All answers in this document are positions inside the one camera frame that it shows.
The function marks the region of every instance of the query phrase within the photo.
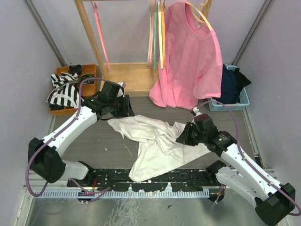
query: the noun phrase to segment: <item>white cloth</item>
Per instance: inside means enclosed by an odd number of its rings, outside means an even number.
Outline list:
[[[138,157],[129,177],[144,181],[174,170],[210,151],[204,144],[188,146],[176,143],[185,124],[150,119],[142,115],[108,120],[110,126],[122,137],[139,142]]]

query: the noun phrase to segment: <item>white wall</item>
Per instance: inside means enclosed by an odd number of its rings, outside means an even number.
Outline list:
[[[96,63],[73,0],[32,1],[66,63]],[[173,2],[166,0],[166,6]],[[223,62],[233,62],[262,4],[263,0],[213,0],[208,19],[219,39]],[[150,1],[100,1],[97,5],[110,62],[146,62]],[[85,6],[99,41],[91,2]]]
[[[28,143],[45,134],[50,74],[59,62],[23,1],[0,1],[0,31],[0,225],[11,226]]]
[[[248,112],[266,165],[301,204],[301,1],[275,1],[239,61],[252,81]],[[298,226],[301,217],[291,217]]]

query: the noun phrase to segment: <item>pink shirt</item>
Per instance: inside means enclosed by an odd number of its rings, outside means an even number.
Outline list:
[[[221,82],[222,55],[214,30],[196,24],[185,1],[173,3],[166,17],[165,68],[159,66],[150,99],[161,107],[192,109],[198,99],[220,97]]]

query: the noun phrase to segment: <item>wooden clothing rack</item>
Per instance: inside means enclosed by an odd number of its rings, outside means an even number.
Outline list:
[[[127,84],[126,93],[131,96],[148,96],[150,89],[159,78],[158,66],[156,70],[149,68],[146,62],[143,63],[112,63],[109,70],[103,61],[102,54],[94,36],[91,23],[89,21],[84,1],[74,0],[79,16],[86,30],[92,50],[99,64],[102,78],[114,82],[124,81]],[[112,1],[112,0],[95,0],[95,1]],[[202,13],[208,17],[212,0],[208,0],[203,7]]]

